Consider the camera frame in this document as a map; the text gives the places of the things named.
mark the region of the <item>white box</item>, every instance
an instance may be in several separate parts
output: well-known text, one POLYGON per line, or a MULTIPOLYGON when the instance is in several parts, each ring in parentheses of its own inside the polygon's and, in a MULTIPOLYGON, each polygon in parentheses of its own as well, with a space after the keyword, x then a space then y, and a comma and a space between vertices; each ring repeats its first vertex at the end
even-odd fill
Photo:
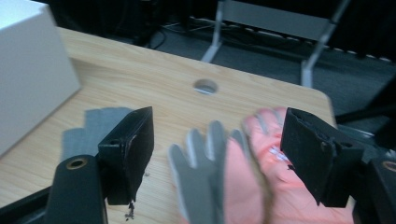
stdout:
POLYGON ((50 8, 0 0, 0 155, 79 88, 50 8))

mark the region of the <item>wooden table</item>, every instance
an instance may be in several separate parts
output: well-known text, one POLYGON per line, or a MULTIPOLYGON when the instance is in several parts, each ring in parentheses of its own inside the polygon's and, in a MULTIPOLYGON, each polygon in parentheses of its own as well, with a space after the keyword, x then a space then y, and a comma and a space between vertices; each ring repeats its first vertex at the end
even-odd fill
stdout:
MULTIPOLYGON (((125 106, 153 106, 155 148, 137 193, 132 223, 177 223, 177 196, 167 150, 183 146, 187 131, 202 132, 213 119, 226 129, 260 107, 291 106, 333 123, 329 98, 285 82, 202 63, 155 50, 60 29, 82 90, 59 107, 0 158, 0 207, 51 185, 61 156, 62 133, 83 126, 84 111, 125 106), (217 83, 212 95, 193 85, 207 78, 217 83)), ((108 206, 110 223, 124 223, 127 206, 108 206)))

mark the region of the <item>pink glove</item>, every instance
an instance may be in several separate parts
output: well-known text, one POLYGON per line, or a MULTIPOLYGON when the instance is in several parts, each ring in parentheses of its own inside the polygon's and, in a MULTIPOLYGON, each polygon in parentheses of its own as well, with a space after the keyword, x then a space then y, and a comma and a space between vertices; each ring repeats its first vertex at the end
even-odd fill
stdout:
POLYGON ((244 121, 251 149, 274 193, 270 223, 353 223, 350 205, 347 208, 317 206, 303 181, 289 168, 289 160, 279 150, 285 116, 286 108, 264 108, 244 121))

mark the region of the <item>wooden tabletop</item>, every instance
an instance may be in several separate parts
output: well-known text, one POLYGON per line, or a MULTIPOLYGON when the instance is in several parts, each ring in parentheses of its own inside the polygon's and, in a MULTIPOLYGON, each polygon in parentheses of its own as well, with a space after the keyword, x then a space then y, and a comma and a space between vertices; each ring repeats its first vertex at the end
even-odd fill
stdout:
MULTIPOLYGON (((137 193, 131 223, 177 223, 177 196, 167 150, 184 145, 190 128, 205 131, 214 119, 227 130, 261 107, 290 106, 333 123, 322 92, 233 69, 60 29, 82 89, 0 158, 0 207, 51 185, 61 156, 62 133, 83 126, 84 111, 103 107, 153 107, 155 147, 137 193), (193 87, 218 86, 211 95, 193 87)), ((127 206, 108 206, 109 223, 125 223, 127 206)))

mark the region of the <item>metal leg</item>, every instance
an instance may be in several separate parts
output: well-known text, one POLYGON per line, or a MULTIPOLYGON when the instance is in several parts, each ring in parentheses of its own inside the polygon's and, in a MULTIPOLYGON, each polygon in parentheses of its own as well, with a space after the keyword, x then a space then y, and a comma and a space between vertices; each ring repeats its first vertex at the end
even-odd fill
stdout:
POLYGON ((218 9, 216 12, 216 23, 215 31, 213 32, 212 45, 206 51, 204 57, 201 59, 202 62, 211 63, 213 58, 216 56, 219 48, 221 47, 220 35, 221 35, 221 24, 224 12, 224 2, 218 2, 218 9))
POLYGON ((318 61, 320 53, 324 50, 327 42, 329 41, 332 33, 337 27, 338 22, 340 21, 341 16, 344 14, 344 11, 347 9, 350 0, 343 0, 338 6, 332 18, 329 20, 329 23, 323 30, 323 33, 318 40, 318 43, 315 45, 315 49, 312 52, 311 56, 309 56, 308 60, 302 61, 301 64, 301 85, 312 88, 312 76, 313 76, 313 68, 315 63, 318 61))

